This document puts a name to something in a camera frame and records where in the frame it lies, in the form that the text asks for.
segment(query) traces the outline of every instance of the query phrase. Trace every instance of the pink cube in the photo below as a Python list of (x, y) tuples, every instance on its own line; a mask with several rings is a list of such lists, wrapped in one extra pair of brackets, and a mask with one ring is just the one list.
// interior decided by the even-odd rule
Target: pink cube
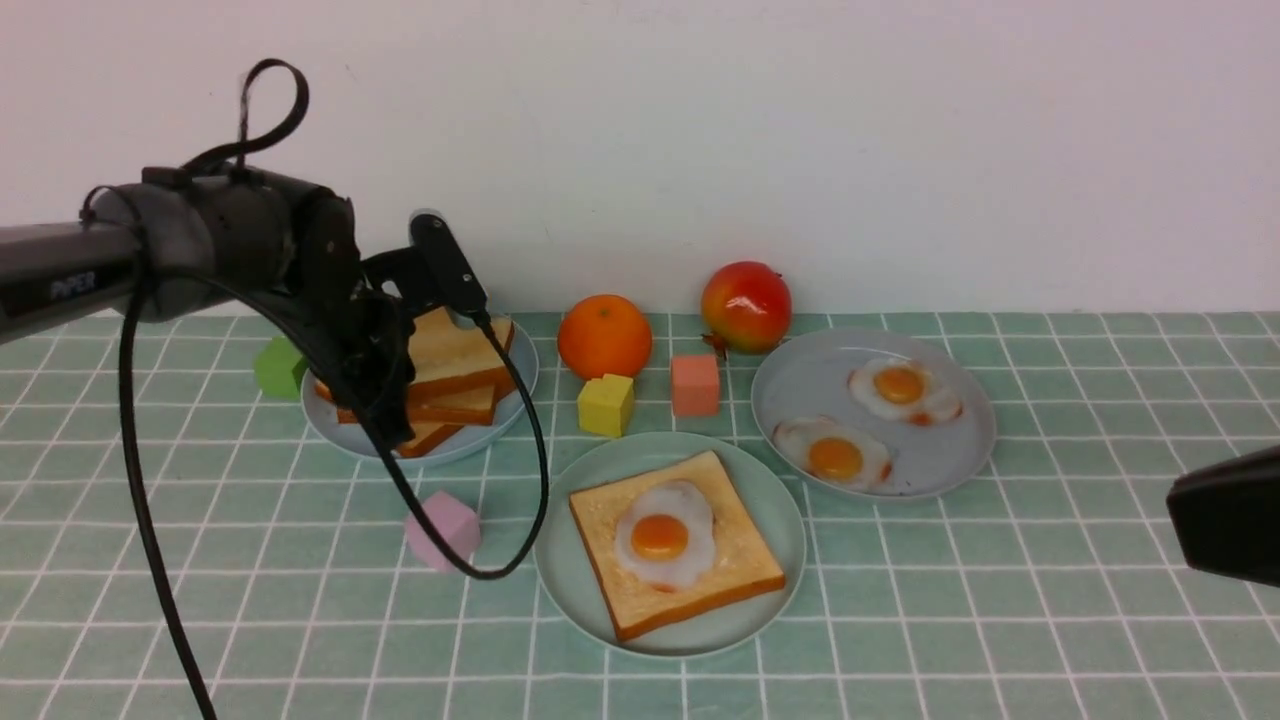
[[(444, 537), (453, 552), (470, 560), (471, 553), (480, 547), (480, 518), (476, 516), (476, 511), (443, 489), (426, 498), (426, 502), (422, 503), (422, 511), (426, 512), (426, 518), (431, 520), (435, 529), (440, 530), (440, 536)], [(442, 573), (457, 570), (435, 547), (431, 538), (426, 537), (426, 532), (417, 524), (413, 515), (404, 520), (404, 539), (413, 555), (429, 568)]]
[(719, 413), (719, 366), (714, 355), (671, 359), (671, 410), (677, 418)]

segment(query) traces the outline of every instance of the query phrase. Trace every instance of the green plate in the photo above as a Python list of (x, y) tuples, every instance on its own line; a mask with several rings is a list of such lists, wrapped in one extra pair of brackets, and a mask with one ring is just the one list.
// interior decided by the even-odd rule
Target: green plate
[[(714, 450), (751, 520), (786, 573), (783, 589), (659, 628), (620, 643), (600, 585), (568, 507), (573, 491), (666, 468)], [(591, 450), (552, 484), (547, 520), (534, 546), (534, 564), (547, 594), (589, 637), (626, 653), (690, 659), (741, 644), (763, 630), (791, 602), (805, 562), (804, 521), (796, 501), (763, 462), (744, 450), (690, 433), (641, 433)]]

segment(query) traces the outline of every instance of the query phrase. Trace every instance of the light blue plate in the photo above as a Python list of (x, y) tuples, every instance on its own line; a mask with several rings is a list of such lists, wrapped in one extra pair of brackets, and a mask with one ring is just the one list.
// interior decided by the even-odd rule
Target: light blue plate
[[(882, 420), (849, 395), (849, 374), (873, 357), (901, 357), (925, 368), (960, 395), (964, 414), (918, 428)], [(818, 487), (877, 501), (931, 498), (968, 482), (991, 457), (996, 413), (982, 384), (941, 347), (870, 328), (832, 328), (803, 334), (769, 354), (751, 380), (751, 413), (765, 442), (782, 420), (826, 415), (883, 442), (893, 459), (888, 482), (869, 489), (828, 482), (778, 452), (796, 473)]]
[[(714, 450), (728, 471), (751, 520), (787, 577), (781, 591), (659, 628), (620, 643), (568, 507), (573, 491), (620, 480)], [(690, 659), (723, 652), (763, 630), (791, 602), (805, 562), (800, 509), (763, 462), (744, 450), (690, 433), (641, 433), (591, 450), (552, 484), (547, 520), (534, 546), (534, 564), (547, 594), (580, 630), (609, 647), (646, 657)]]
[[(515, 325), (515, 328), (516, 337), (511, 341), (511, 361), (520, 372), (520, 378), (525, 380), (529, 395), (532, 396), (534, 388), (538, 386), (538, 348), (534, 347), (534, 341), (520, 325)], [(302, 379), (302, 411), (307, 416), (307, 423), (315, 428), (320, 437), (349, 455), (376, 460), (378, 454), (374, 452), (374, 443), (369, 441), (365, 430), (360, 425), (339, 423), (333, 405), (316, 395), (315, 384), (315, 378), (307, 370)], [(399, 457), (399, 454), (396, 456), (402, 468), (433, 468), (453, 462), (492, 445), (524, 414), (525, 404), (521, 402), (520, 393), (512, 392), (498, 402), (492, 425), (467, 425), (421, 457), (406, 459)]]

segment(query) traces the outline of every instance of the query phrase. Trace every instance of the fried egg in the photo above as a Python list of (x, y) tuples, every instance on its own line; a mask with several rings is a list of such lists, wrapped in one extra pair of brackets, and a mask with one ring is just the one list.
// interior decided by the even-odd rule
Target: fried egg
[(960, 396), (915, 360), (877, 357), (849, 375), (849, 392), (884, 420), (933, 425), (960, 416)]
[(778, 423), (773, 445), (805, 473), (837, 483), (873, 486), (893, 469), (888, 447), (868, 433), (831, 418), (799, 418)]
[(716, 564), (712, 506), (698, 486), (654, 486), (618, 518), (613, 551), (618, 565), (657, 589), (691, 587)]

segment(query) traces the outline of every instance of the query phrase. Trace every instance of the toast slice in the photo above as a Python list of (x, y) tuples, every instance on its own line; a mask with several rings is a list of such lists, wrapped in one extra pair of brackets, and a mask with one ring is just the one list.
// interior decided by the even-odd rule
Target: toast slice
[(462, 425), (451, 423), (412, 423), (413, 439), (401, 443), (397, 452), (401, 457), (421, 457), (456, 436)]
[[(407, 402), (408, 421), (412, 423), (451, 423), (458, 425), (492, 425), (498, 402), (516, 389), (516, 382), (506, 375), (492, 387), (477, 387), (453, 395), (445, 395), (425, 404)], [(338, 421), (355, 424), (356, 414), (347, 407), (338, 407)]]
[[(508, 378), (502, 357), (489, 345), (480, 328), (462, 329), (444, 307), (436, 307), (413, 320), (416, 329), (408, 340), (408, 356), (413, 361), (413, 383), (408, 387), (411, 404), (429, 401)], [(516, 327), (511, 318), (494, 318), (493, 331), (503, 350), (511, 350)]]
[[(716, 562), (689, 588), (658, 589), (626, 570), (613, 550), (618, 519), (649, 488), (668, 480), (694, 483), (712, 506)], [(618, 642), (786, 587), (787, 578), (714, 451), (576, 491), (568, 506), (604, 594)]]

